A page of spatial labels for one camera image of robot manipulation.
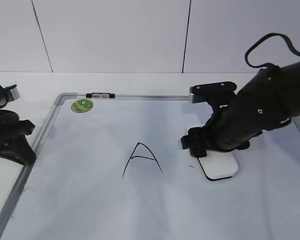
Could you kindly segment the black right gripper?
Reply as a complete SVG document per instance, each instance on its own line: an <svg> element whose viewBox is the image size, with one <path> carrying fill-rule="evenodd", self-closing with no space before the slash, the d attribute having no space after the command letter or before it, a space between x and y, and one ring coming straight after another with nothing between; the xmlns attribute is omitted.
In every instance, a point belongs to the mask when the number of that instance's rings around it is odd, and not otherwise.
<svg viewBox="0 0 300 240"><path fill-rule="evenodd" d="M207 151L229 153L233 150L245 150L250 147L250 139L258 137L262 130L248 129L239 123L238 117L228 105L236 96L234 92L197 95L191 93L191 102L208 103L212 107L212 115L204 126L191 127L181 140L183 150L189 149L195 158L206 157Z"/></svg>

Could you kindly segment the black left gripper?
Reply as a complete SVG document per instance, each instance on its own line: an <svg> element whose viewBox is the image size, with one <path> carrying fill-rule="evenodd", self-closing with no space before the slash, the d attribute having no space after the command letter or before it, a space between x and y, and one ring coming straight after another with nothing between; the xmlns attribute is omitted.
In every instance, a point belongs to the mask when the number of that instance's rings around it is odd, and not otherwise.
<svg viewBox="0 0 300 240"><path fill-rule="evenodd" d="M30 120L20 120L13 111L0 110L0 158L20 165L32 165L36 154L26 136L33 133L35 125Z"/></svg>

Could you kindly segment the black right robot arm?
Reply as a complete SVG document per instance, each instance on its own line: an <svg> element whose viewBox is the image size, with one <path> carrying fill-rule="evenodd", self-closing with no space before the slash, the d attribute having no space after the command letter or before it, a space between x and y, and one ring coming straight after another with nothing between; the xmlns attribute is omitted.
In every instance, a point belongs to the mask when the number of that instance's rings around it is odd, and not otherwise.
<svg viewBox="0 0 300 240"><path fill-rule="evenodd" d="M211 117L192 127L180 142L195 158L208 151L229 153L250 147L263 131L286 127L300 116L300 62L262 68L243 88L231 81L190 87L192 104L208 103Z"/></svg>

